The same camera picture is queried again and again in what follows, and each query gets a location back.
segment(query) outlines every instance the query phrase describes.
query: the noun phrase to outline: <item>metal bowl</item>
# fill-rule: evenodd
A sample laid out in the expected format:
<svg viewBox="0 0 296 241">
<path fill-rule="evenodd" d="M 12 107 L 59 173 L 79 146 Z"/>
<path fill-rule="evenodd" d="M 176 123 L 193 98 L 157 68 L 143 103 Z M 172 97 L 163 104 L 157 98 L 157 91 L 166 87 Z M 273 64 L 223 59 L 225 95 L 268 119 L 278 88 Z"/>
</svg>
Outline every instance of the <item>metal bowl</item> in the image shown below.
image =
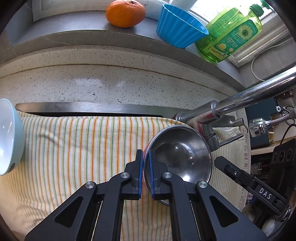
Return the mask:
<svg viewBox="0 0 296 241">
<path fill-rule="evenodd" d="M 155 150 L 158 161 L 167 165 L 168 171 L 184 181 L 209 182 L 212 174 L 212 156 L 205 139 L 193 128 L 183 125 L 169 126 L 161 130 L 149 143 L 144 155 L 144 180 L 151 192 L 149 168 L 146 168 L 149 151 Z M 168 200 L 160 203 L 168 206 Z"/>
</svg>

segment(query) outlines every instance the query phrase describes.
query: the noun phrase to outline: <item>light blue bowl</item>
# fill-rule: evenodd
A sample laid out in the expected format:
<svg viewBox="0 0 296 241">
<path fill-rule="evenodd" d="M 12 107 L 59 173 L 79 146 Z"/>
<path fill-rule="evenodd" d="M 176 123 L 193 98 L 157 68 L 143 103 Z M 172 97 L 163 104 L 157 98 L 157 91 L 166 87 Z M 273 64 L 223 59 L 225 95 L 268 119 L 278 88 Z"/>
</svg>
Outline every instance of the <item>light blue bowl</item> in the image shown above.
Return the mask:
<svg viewBox="0 0 296 241">
<path fill-rule="evenodd" d="M 184 10 L 163 4 L 156 32 L 167 43 L 186 48 L 209 35 L 208 30 L 196 18 Z"/>
<path fill-rule="evenodd" d="M 20 162 L 25 133 L 20 116 L 7 99 L 0 99 L 0 175 L 7 174 Z"/>
</svg>

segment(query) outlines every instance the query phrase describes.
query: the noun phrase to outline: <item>window sill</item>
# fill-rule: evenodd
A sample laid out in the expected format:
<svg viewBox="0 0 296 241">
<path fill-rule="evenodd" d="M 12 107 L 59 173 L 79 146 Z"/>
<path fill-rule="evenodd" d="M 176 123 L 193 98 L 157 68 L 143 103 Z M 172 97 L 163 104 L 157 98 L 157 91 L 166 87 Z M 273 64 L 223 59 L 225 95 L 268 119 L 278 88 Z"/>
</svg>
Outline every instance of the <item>window sill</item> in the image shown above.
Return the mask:
<svg viewBox="0 0 296 241">
<path fill-rule="evenodd" d="M 237 91 L 242 91 L 238 69 L 229 61 L 217 65 L 202 59 L 194 44 L 179 49 L 156 34 L 157 21 L 145 18 L 132 28 L 109 24 L 104 11 L 73 12 L 34 22 L 12 46 L 16 56 L 33 51 L 68 45 L 107 45 L 158 54 L 180 61 L 210 74 Z"/>
</svg>

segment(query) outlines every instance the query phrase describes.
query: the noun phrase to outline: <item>sunflower label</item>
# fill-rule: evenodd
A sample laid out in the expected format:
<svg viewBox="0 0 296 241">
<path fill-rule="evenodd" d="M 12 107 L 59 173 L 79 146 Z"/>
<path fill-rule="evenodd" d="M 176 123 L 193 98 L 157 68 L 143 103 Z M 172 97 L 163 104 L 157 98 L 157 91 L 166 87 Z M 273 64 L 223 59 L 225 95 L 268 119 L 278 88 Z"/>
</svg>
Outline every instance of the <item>sunflower label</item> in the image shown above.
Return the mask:
<svg viewBox="0 0 296 241">
<path fill-rule="evenodd" d="M 253 21 L 249 19 L 234 28 L 209 50 L 213 55 L 218 57 L 220 60 L 223 60 L 233 54 L 238 48 L 249 41 L 257 33 L 257 27 Z"/>
</svg>

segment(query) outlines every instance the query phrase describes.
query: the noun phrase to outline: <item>striped dish towel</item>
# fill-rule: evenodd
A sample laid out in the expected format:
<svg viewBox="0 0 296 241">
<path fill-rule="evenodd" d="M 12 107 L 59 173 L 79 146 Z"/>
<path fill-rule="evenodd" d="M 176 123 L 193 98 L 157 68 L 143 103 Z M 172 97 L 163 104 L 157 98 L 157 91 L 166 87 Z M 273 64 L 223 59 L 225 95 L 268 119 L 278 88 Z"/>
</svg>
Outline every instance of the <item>striped dish towel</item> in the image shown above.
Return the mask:
<svg viewBox="0 0 296 241">
<path fill-rule="evenodd" d="M 16 168 L 0 177 L 0 214 L 12 231 L 26 235 L 88 181 L 106 182 L 134 161 L 137 149 L 167 126 L 180 122 L 157 117 L 39 117 L 19 112 L 25 151 Z M 215 130 L 220 140 L 241 130 Z M 239 168 L 245 139 L 213 152 Z M 214 168 L 210 184 L 235 207 L 243 189 Z M 171 240 L 169 208 L 151 199 L 143 185 L 139 201 L 125 201 L 121 240 Z"/>
</svg>

